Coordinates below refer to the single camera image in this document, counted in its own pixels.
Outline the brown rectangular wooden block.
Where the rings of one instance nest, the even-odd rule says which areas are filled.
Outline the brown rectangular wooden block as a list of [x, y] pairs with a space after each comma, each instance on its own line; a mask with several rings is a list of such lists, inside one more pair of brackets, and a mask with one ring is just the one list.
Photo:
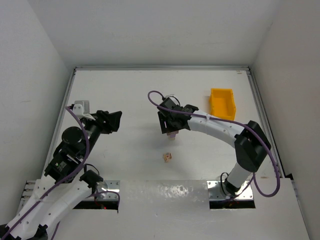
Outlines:
[[178, 131], [171, 131], [171, 132], [167, 132], [166, 135], [167, 136], [176, 136], [176, 134], [178, 134]]

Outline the yellow plastic bin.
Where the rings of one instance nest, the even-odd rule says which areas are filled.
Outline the yellow plastic bin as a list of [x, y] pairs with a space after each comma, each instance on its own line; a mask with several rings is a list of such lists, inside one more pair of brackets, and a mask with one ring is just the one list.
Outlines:
[[209, 97], [210, 114], [224, 120], [234, 121], [236, 104], [230, 88], [212, 88]]

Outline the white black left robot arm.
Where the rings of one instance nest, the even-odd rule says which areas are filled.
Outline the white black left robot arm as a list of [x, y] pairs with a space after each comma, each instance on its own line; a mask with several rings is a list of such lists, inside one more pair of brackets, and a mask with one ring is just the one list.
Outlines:
[[84, 114], [76, 112], [79, 108], [65, 108], [79, 126], [62, 133], [62, 141], [28, 201], [14, 219], [1, 225], [2, 240], [46, 240], [49, 234], [56, 234], [60, 221], [84, 199], [111, 193], [120, 200], [120, 194], [110, 190], [99, 173], [86, 169], [86, 161], [100, 135], [118, 131], [122, 112], [98, 110]]

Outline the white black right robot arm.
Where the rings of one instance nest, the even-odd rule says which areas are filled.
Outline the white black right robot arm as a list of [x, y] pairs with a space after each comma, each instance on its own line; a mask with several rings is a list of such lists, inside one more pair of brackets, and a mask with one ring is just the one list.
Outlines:
[[169, 97], [164, 97], [159, 105], [158, 117], [163, 134], [189, 130], [219, 139], [235, 149], [236, 164], [224, 180], [225, 195], [235, 196], [250, 174], [260, 168], [267, 156], [261, 142], [243, 126], [222, 120], [212, 120], [212, 116], [193, 105], [184, 107]]

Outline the helicopter shaped wooden piece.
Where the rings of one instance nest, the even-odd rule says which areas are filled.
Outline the helicopter shaped wooden piece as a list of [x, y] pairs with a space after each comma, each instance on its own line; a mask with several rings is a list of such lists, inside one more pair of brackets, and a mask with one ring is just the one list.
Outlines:
[[165, 153], [163, 159], [165, 163], [168, 163], [172, 159], [172, 154], [170, 152]]

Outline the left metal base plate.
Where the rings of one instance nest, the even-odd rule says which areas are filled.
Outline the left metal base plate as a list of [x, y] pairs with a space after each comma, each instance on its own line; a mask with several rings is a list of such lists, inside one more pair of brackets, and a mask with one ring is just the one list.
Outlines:
[[88, 196], [86, 199], [93, 200], [96, 198], [98, 201], [118, 201], [120, 197], [120, 181], [118, 180], [104, 180], [96, 184], [93, 195]]

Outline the metal base plate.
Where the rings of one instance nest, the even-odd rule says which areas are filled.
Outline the metal base plate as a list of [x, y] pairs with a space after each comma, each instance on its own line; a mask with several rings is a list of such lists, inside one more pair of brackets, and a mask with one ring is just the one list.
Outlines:
[[[224, 194], [221, 188], [220, 180], [208, 180], [207, 181], [207, 190], [208, 197], [210, 201], [227, 201], [231, 200], [232, 196], [230, 193], [227, 193], [225, 190]], [[246, 180], [240, 187], [239, 191], [236, 192], [236, 197], [234, 198], [236, 201], [253, 201], [254, 194], [252, 190], [252, 186], [249, 180]]]
[[120, 197], [120, 181], [118, 180], [104, 180], [96, 184], [93, 195], [88, 196], [86, 199], [93, 200], [96, 198], [98, 201], [118, 201]]

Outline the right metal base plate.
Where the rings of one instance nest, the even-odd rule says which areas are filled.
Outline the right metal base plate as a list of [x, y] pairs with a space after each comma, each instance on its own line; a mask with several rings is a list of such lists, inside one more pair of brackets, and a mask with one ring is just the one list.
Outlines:
[[[208, 197], [210, 201], [227, 201], [231, 200], [232, 196], [230, 193], [227, 193], [225, 190], [224, 194], [221, 188], [220, 180], [208, 180], [207, 181], [207, 190]], [[240, 187], [239, 191], [236, 192], [236, 197], [234, 198], [236, 201], [253, 201], [254, 194], [252, 190], [252, 186], [249, 180], [246, 180]]]

